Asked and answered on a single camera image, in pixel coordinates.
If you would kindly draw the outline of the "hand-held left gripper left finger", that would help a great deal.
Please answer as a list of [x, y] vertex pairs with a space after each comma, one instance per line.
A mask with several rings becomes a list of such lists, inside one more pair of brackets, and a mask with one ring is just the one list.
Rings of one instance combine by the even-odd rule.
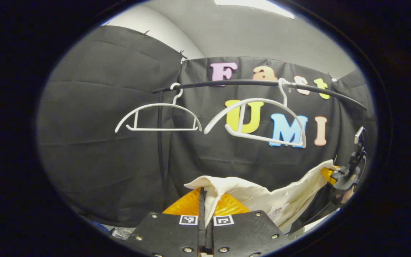
[[165, 211], [149, 212], [125, 240], [145, 257], [199, 257], [206, 242], [203, 188], [194, 189]]

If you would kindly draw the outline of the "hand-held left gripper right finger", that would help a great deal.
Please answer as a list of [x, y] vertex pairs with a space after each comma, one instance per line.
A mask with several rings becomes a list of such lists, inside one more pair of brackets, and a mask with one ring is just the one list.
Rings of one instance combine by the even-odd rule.
[[250, 211], [230, 194], [212, 214], [205, 231], [205, 253], [212, 257], [268, 257], [291, 242], [264, 211]]

